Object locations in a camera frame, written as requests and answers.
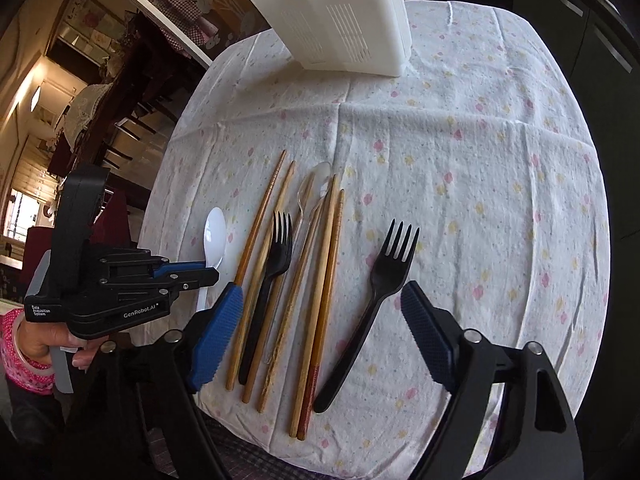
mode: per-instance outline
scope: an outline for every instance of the plaid fabric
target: plaid fabric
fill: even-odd
[[[209,41],[209,36],[195,23],[202,15],[193,0],[148,0],[157,7],[176,27],[185,33],[197,46]],[[182,45],[175,36],[160,27],[169,44],[177,51],[182,51]]]
[[[234,480],[335,480],[331,476],[313,473],[283,462],[236,437],[204,413],[202,417],[223,464]],[[156,469],[178,478],[159,428],[149,431],[149,443]]]

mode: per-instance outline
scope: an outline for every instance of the cabinet handle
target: cabinet handle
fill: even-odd
[[[622,54],[620,54],[616,48],[611,44],[611,42],[607,39],[607,37],[600,31],[598,27],[593,27],[593,31],[596,33],[598,39],[602,42],[602,44],[606,47],[606,49],[611,53],[611,55],[616,58],[616,61],[622,65],[627,72],[631,74],[631,65],[626,61]]]
[[[572,4],[569,0],[560,0],[560,1],[569,9],[571,9],[573,12],[575,12],[578,16],[580,17],[583,16],[584,12],[582,12],[582,9],[577,5]]]

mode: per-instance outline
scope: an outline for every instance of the wooden chopstick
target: wooden chopstick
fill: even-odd
[[[302,194],[302,208],[306,207],[306,203],[309,200],[309,196],[311,195],[313,179],[308,179],[306,185],[303,189]],[[302,223],[303,215],[302,212],[298,212],[298,216],[296,217],[296,224],[293,227],[293,232],[297,232],[300,224]],[[264,313],[264,322],[262,327],[260,328],[260,335],[258,336],[258,343],[255,346],[254,358],[251,361],[251,367],[249,368],[249,375],[246,380],[246,384],[244,386],[244,391],[242,392],[242,402],[248,404],[251,400],[251,394],[254,390],[255,378],[258,374],[258,368],[260,367],[260,361],[262,360],[262,355],[264,353],[264,346],[267,343],[267,335],[269,333],[269,329],[271,327],[271,320],[276,312],[276,307],[278,306],[278,300],[280,299],[280,291],[284,286],[284,281],[287,273],[281,274],[278,276],[271,287],[271,292],[269,295],[269,303],[267,303],[267,308]]]
[[[286,155],[287,150],[283,150],[280,154],[280,159],[278,160],[275,170],[273,170],[271,180],[269,181],[267,189],[264,191],[262,202],[260,202],[260,207],[258,208],[258,212],[255,215],[254,224],[251,226],[251,231],[249,231],[249,237],[244,244],[244,250],[242,251],[240,263],[238,264],[238,271],[236,272],[236,278],[234,279],[234,283],[238,286],[242,286],[242,282],[244,281],[246,268],[249,266],[249,259],[251,259],[251,252],[254,250],[255,240],[258,237],[258,230],[260,229],[260,224],[262,223],[262,219],[264,218],[264,212],[266,211],[267,204],[269,203],[269,199],[271,198],[273,186],[275,186],[276,184],[276,179],[278,177],[278,174],[280,173],[280,168],[282,167],[282,163],[284,162],[284,157]]]
[[[342,208],[344,207],[344,190],[340,190],[338,205],[335,210],[334,224],[331,231],[331,245],[329,246],[329,260],[322,286],[322,301],[320,303],[320,313],[318,314],[318,325],[314,337],[314,346],[311,351],[311,363],[306,377],[305,395],[302,402],[302,414],[298,425],[298,440],[306,438],[306,430],[311,419],[311,408],[316,394],[316,384],[318,383],[318,373],[320,371],[320,361],[322,360],[322,348],[324,348],[324,338],[326,327],[329,321],[329,311],[331,310],[331,296],[334,292],[335,264],[338,261],[338,244],[340,242],[340,229],[342,227]]]
[[[291,283],[289,296],[287,297],[287,301],[285,303],[282,322],[280,323],[280,329],[278,330],[278,338],[276,339],[276,344],[273,347],[273,356],[271,357],[271,362],[269,363],[269,368],[267,369],[267,375],[264,378],[262,393],[260,394],[260,400],[258,401],[258,413],[264,413],[264,409],[267,405],[267,400],[271,391],[271,383],[273,382],[275,372],[278,368],[280,353],[284,347],[287,332],[289,331],[289,325],[291,324],[291,317],[293,316],[293,311],[298,301],[298,293],[300,292],[300,285],[302,284],[302,278],[305,273],[306,263],[309,259],[309,254],[311,254],[311,247],[314,244],[316,232],[318,231],[318,225],[320,224],[323,203],[324,198],[321,198],[313,210],[309,228],[306,231],[305,241],[302,245],[302,252],[300,253],[300,259],[298,260],[298,266],[296,267],[296,272],[293,275],[293,282]]]
[[[282,181],[282,186],[280,186],[280,193],[278,194],[276,205],[273,207],[274,212],[282,209],[282,205],[284,204],[284,198],[285,198],[285,195],[287,194],[287,189],[289,189],[289,182],[291,181],[291,177],[293,176],[293,171],[295,170],[295,168],[296,168],[296,161],[294,160],[289,165],[287,174],[285,175],[284,180]],[[247,293],[246,298],[244,300],[244,304],[242,306],[242,317],[240,318],[240,322],[238,323],[238,328],[236,329],[236,339],[234,341],[233,353],[231,354],[231,362],[229,364],[229,370],[226,374],[226,389],[229,391],[233,390],[234,385],[236,384],[236,377],[238,376],[238,368],[240,367],[240,359],[242,358],[242,347],[244,346],[244,340],[246,339],[247,328],[249,327],[251,314],[254,311],[255,301],[258,297],[258,292],[260,290],[260,283],[262,282],[262,273],[264,271],[264,263],[267,261],[267,256],[269,254],[269,247],[271,245],[272,230],[273,230],[273,225],[271,222],[268,222],[267,232],[264,235],[264,240],[262,241],[262,247],[260,248],[260,252],[258,253],[258,258],[255,262],[254,272],[252,273],[252,278],[249,285],[249,292]]]
[[[308,314],[308,323],[306,326],[305,348],[302,354],[302,362],[300,363],[300,378],[298,380],[298,389],[296,391],[296,400],[293,405],[293,413],[291,414],[291,425],[289,427],[289,435],[293,438],[298,436],[298,425],[300,423],[300,413],[302,412],[302,401],[305,395],[306,376],[309,372],[309,364],[311,362],[311,351],[314,345],[314,336],[316,335],[316,325],[318,324],[318,313],[320,311],[320,302],[322,300],[322,285],[324,284],[324,275],[326,273],[326,263],[329,259],[329,246],[331,244],[332,220],[335,213],[335,204],[338,199],[337,188],[338,176],[334,174],[329,190],[327,201],[326,222],[324,224],[324,233],[322,234],[322,245],[320,247],[320,255],[318,261],[318,269],[316,270],[316,283],[314,285],[314,293]]]

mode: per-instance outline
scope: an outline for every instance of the black plastic fork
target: black plastic fork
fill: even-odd
[[[382,245],[380,254],[378,254],[376,261],[373,263],[373,268],[369,275],[369,282],[373,291],[371,300],[358,323],[358,327],[351,336],[347,347],[344,349],[344,352],[342,352],[338,363],[335,365],[331,375],[314,401],[314,411],[316,413],[324,412],[331,403],[334,402],[335,396],[338,394],[347,375],[349,375],[349,371],[351,367],[353,367],[362,345],[364,345],[364,341],[376,319],[380,305],[386,298],[400,291],[409,274],[409,267],[411,267],[411,261],[414,259],[415,245],[418,241],[420,228],[416,229],[414,240],[403,261],[402,257],[409,243],[412,227],[409,225],[406,235],[404,236],[404,241],[402,242],[402,247],[400,247],[398,254],[396,254],[398,243],[402,236],[402,222],[400,222],[398,226],[394,244],[391,246],[391,250],[388,251],[395,225],[396,220],[394,219],[386,234],[385,243]]]
[[[291,264],[291,253],[293,252],[293,229],[291,227],[291,215],[284,218],[283,213],[273,214],[273,233],[271,235],[271,246],[267,261],[264,264],[264,278],[258,293],[258,300],[255,303],[254,316],[249,326],[249,332],[244,344],[244,353],[240,361],[238,381],[246,384],[251,368],[251,361],[254,360],[255,348],[258,345],[260,329],[264,323],[267,302],[271,292],[271,284],[279,275],[284,274]]]

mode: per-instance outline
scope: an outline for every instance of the metal screw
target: metal screw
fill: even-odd
[[[535,355],[540,355],[543,352],[542,345],[536,341],[530,341],[527,343],[527,348]]]
[[[115,341],[105,341],[100,345],[100,352],[103,354],[110,354],[113,352],[118,345],[116,345]]]
[[[465,330],[465,339],[470,343],[479,343],[482,341],[482,335],[478,330]]]
[[[169,330],[166,334],[164,334],[164,340],[168,343],[177,343],[182,339],[182,331],[181,330]]]

